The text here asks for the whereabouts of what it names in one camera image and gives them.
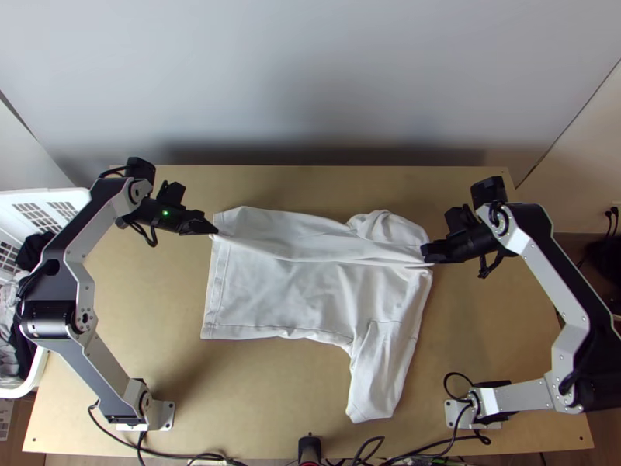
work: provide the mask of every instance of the wooden table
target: wooden table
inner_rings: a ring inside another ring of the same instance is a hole
[[[470,200],[470,185],[491,167],[162,166],[163,179],[187,186],[184,203],[206,217],[240,205],[291,210],[347,221],[389,209],[447,232],[443,214]],[[171,432],[147,445],[170,453],[223,450],[240,458],[292,458],[309,431],[328,457],[351,457],[368,437],[385,435],[378,453],[394,456],[450,435],[442,378],[458,370],[473,381],[541,377],[559,332],[552,304],[520,259],[506,259],[486,280],[478,261],[434,266],[434,284],[403,396],[392,419],[352,424],[345,415],[349,358],[307,340],[204,341],[211,241],[160,235],[149,248],[132,231],[111,228],[89,256],[99,334],[131,377],[177,403]],[[62,454],[133,456],[87,416],[95,395],[53,355],[41,381],[24,449]],[[585,415],[524,412],[502,430],[456,443],[452,454],[569,450],[593,446]],[[135,441],[136,433],[127,434]]]

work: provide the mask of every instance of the white plastic basket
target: white plastic basket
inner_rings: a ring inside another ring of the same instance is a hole
[[[0,285],[19,272],[15,260],[26,237],[58,233],[90,201],[84,188],[0,192]],[[28,378],[4,377],[0,398],[20,398],[38,386],[48,351],[37,347]]]

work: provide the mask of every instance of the gray wall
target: gray wall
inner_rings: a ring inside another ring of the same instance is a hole
[[[128,155],[521,179],[619,58],[619,17],[618,0],[5,0],[0,89],[81,183]]]

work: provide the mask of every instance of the black cable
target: black cable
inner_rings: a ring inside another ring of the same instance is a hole
[[[437,457],[442,457],[444,455],[446,455],[447,453],[449,453],[450,449],[453,448],[453,445],[455,444],[455,442],[460,442],[461,440],[474,440],[477,439],[479,440],[483,445],[489,445],[491,444],[491,439],[485,435],[481,435],[480,430],[475,429],[474,430],[474,435],[466,435],[466,436],[457,436],[457,430],[459,429],[459,424],[460,424],[460,420],[462,418],[462,416],[464,415],[464,413],[470,409],[473,405],[472,400],[468,399],[468,398],[458,398],[455,395],[453,395],[449,388],[448,388],[448,382],[449,379],[451,377],[461,377],[462,379],[464,379],[465,381],[467,381],[470,386],[472,387],[474,384],[472,383],[472,381],[464,374],[460,373],[460,372],[449,372],[447,375],[444,376],[444,390],[446,391],[446,394],[452,398],[453,400],[457,401],[457,402],[462,402],[465,403],[466,406],[463,407],[463,409],[460,411],[460,414],[457,416],[457,419],[455,421],[455,425],[453,427],[453,435],[448,438],[448,439],[444,439],[444,440],[439,440],[437,442],[434,443],[430,443],[429,445],[425,445],[424,447],[420,447],[417,448],[416,450],[412,450],[412,451],[408,451],[406,454],[402,454],[399,455],[397,457],[392,457],[388,460],[386,460],[384,462],[384,464],[386,465],[390,465],[390,464],[394,464],[400,460],[404,460],[406,458],[410,458],[410,457],[423,457],[423,458],[437,458]],[[443,450],[438,452],[437,454],[421,454],[423,451],[429,450],[430,448],[433,447],[437,447],[438,445],[443,445],[444,443],[448,443],[449,445]]]
[[[140,435],[138,436],[138,445],[136,446],[136,455],[138,456],[138,462],[141,464],[141,466],[146,466],[146,464],[144,464],[144,460],[142,459],[142,443],[144,442],[144,438],[147,436],[147,431],[144,430],[140,433]]]
[[[153,225],[151,226],[151,237],[149,238],[149,235],[147,235],[147,232],[144,228],[142,228],[141,224],[138,224],[135,221],[129,221],[127,224],[131,226],[134,231],[137,231],[150,247],[154,248],[158,245],[158,236],[155,234],[155,227]]]
[[[112,435],[110,432],[108,432],[106,429],[104,429],[101,424],[99,424],[97,419],[95,419],[94,415],[92,414],[92,410],[97,408],[98,405],[99,405],[99,401],[97,401],[94,405],[90,405],[88,407],[88,410],[87,410],[88,417],[91,418],[91,420],[93,421],[93,423],[95,424],[97,429],[101,430],[104,434],[106,434],[108,437],[110,437],[111,439],[115,440],[116,442],[121,443],[122,445],[125,445],[126,447],[131,448],[132,450],[135,450],[137,452],[138,448],[139,448],[138,445],[134,445],[133,443],[126,442],[125,440],[120,439],[119,437],[117,437],[115,435]],[[232,464],[234,466],[247,466],[245,463],[242,463],[241,461],[234,460],[232,458],[227,458],[227,457],[225,457],[225,456],[223,456],[221,454],[217,454],[217,453],[206,452],[206,453],[200,453],[200,454],[196,454],[196,455],[160,453],[159,451],[154,451],[154,450],[151,450],[149,448],[143,448],[142,444],[140,446],[140,452],[141,452],[141,454],[142,453],[146,453],[146,454],[150,454],[152,456],[159,457],[159,458],[167,458],[169,460],[227,461],[228,463],[230,463],[230,464]]]
[[[616,235],[616,228],[619,226],[619,208],[617,206],[612,206],[610,208],[610,211],[615,216],[615,229],[612,230],[612,235],[611,235],[611,236],[614,236],[614,235]]]
[[[365,440],[364,443],[362,445],[360,445],[360,448],[358,449],[358,451],[356,451],[356,454],[354,454],[354,458],[352,459],[352,465],[351,466],[357,466],[358,464],[365,464],[380,449],[380,447],[382,446],[382,443],[384,442],[385,439],[386,439],[385,436],[378,435],[378,436],[371,437],[370,439]],[[377,442],[377,445],[375,446],[375,448],[373,448],[371,450],[371,453],[367,454],[361,460],[360,459],[360,455],[363,453],[365,448],[367,448],[373,442]]]
[[[99,173],[98,178],[106,178],[107,176],[110,176],[110,175],[123,176],[123,174],[119,170],[128,169],[129,167],[130,167],[129,165],[123,165],[121,167],[116,167],[115,169],[106,170],[105,172]]]
[[[481,443],[483,443],[485,445],[488,445],[489,443],[491,443],[491,440],[488,437],[481,436],[481,434],[477,430],[474,431],[475,434],[473,436],[465,436],[465,437],[458,437],[457,436],[457,429],[459,429],[460,420],[463,417],[463,415],[465,414],[465,412],[468,409],[470,409],[471,405],[472,405],[472,402],[470,402],[469,405],[464,406],[463,409],[460,411],[460,414],[457,416],[457,419],[455,421],[455,426],[453,427],[453,435],[449,439],[440,440],[438,442],[434,442],[434,443],[430,443],[429,445],[425,445],[424,447],[417,448],[416,450],[408,451],[406,454],[402,454],[402,455],[399,455],[398,457],[391,458],[390,460],[386,461],[384,464],[394,464],[397,461],[404,460],[404,459],[410,458],[410,457],[424,457],[424,458],[443,457],[444,455],[449,453],[451,448],[453,448],[453,444],[455,442],[460,441],[460,440],[466,440],[467,438],[477,438],[477,439],[479,439],[481,441]],[[429,450],[430,448],[433,448],[433,447],[437,447],[438,445],[443,445],[444,443],[448,443],[449,444],[444,450],[442,450],[442,451],[440,451],[438,453],[434,453],[434,454],[422,454],[423,451]]]
[[[615,233],[616,233],[616,228],[617,228],[617,225],[618,225],[618,223],[619,223],[619,209],[616,209],[616,211],[617,211],[617,215],[616,215],[616,222],[615,222],[615,231],[612,233],[612,236],[614,236],[614,235],[615,235]],[[607,210],[607,211],[604,213],[604,215],[606,216],[606,218],[608,218],[608,230],[606,230],[606,234],[604,235],[604,239],[603,239],[603,241],[605,242],[608,238],[610,238],[610,237],[611,237],[611,235],[610,235],[610,228],[612,228],[612,211],[611,211],[611,210]],[[582,259],[580,259],[580,260],[576,263],[576,268],[577,268],[577,269],[580,269],[580,268],[581,268],[581,267],[585,264],[586,259],[588,259],[588,257],[589,257],[590,255],[591,255],[591,254],[589,253],[589,251],[587,251],[587,252],[586,252],[586,253],[582,256]]]
[[[468,398],[458,398],[455,395],[453,395],[448,387],[448,383],[449,383],[449,379],[451,377],[461,377],[462,379],[464,379],[466,382],[468,382],[470,384],[470,386],[472,387],[474,384],[472,383],[472,380],[469,379],[468,377],[466,377],[465,375],[463,375],[461,372],[449,372],[447,375],[444,376],[444,391],[446,392],[446,394],[451,397],[452,399],[454,399],[456,402],[462,402],[462,403],[470,403],[472,404],[472,401],[469,400]]]

